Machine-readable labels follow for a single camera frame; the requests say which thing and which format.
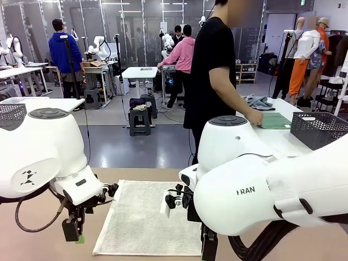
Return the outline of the person's right hand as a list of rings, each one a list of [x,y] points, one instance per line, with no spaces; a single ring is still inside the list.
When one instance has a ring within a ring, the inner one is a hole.
[[[260,126],[263,120],[263,113],[261,111],[249,108],[245,114],[245,117],[254,125]]]

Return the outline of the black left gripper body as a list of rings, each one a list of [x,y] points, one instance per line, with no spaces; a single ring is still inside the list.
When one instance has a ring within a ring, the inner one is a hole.
[[[75,206],[72,202],[68,201],[65,204],[65,208],[68,210],[68,220],[71,221],[72,219],[84,219],[85,214],[93,214],[93,205],[95,203],[95,200],[92,198]]]

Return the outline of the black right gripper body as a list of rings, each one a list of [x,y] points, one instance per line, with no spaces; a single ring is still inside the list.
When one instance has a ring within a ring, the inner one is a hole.
[[[218,242],[217,233],[208,228],[197,214],[193,200],[190,201],[187,207],[187,219],[191,222],[198,222],[201,224],[201,241],[204,241],[204,237],[207,236],[209,241]]]

